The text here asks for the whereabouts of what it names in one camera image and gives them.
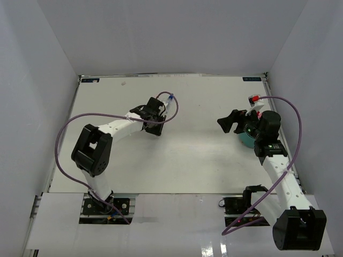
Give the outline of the clear blue spray bottle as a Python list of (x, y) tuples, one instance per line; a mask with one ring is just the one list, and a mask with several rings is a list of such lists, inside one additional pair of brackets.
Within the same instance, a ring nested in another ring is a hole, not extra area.
[(165, 105), (165, 112), (164, 112), (165, 115), (168, 114), (173, 100), (174, 100), (174, 95), (172, 94), (172, 95), (169, 95), (168, 98), (163, 102)]

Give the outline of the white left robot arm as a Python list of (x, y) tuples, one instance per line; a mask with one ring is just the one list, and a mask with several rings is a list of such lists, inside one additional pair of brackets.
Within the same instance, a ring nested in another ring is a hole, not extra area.
[(229, 194), (230, 142), (215, 118), (203, 131), (181, 129), (179, 103), (162, 92), (124, 115), (103, 114), (102, 125), (85, 125), (71, 153), (103, 214), (119, 194)]

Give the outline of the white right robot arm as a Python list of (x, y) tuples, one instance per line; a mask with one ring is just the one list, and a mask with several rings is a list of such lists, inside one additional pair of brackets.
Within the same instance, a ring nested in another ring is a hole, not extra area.
[(218, 119), (223, 131), (228, 133), (234, 123), (234, 133), (246, 133), (254, 139), (256, 156), (276, 191), (278, 201), (268, 196), (263, 188), (253, 190), (242, 200), (242, 208), (250, 214), (257, 210), (272, 227), (272, 236), (277, 249), (317, 251), (320, 249), (326, 215), (315, 209), (304, 196), (295, 176), (287, 169), (288, 153), (278, 139), (281, 117), (274, 111), (233, 110), (223, 119)]

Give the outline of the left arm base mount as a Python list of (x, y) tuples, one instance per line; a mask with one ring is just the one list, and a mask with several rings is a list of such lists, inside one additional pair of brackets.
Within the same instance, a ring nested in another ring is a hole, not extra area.
[(136, 197), (112, 193), (107, 204), (92, 196), (84, 195), (79, 216), (79, 224), (129, 225), (135, 212)]

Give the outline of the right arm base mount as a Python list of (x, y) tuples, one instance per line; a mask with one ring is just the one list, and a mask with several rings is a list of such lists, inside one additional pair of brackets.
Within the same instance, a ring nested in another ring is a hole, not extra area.
[[(225, 226), (229, 226), (234, 220), (243, 214), (251, 206), (251, 195), (257, 192), (267, 192), (268, 189), (265, 186), (247, 186), (243, 193), (239, 196), (226, 196), (219, 202), (218, 206), (224, 209), (225, 213)], [(249, 213), (241, 218), (234, 227), (238, 227), (243, 224), (260, 219), (259, 222), (254, 223), (252, 226), (269, 226), (266, 219), (256, 209), (249, 211)]]

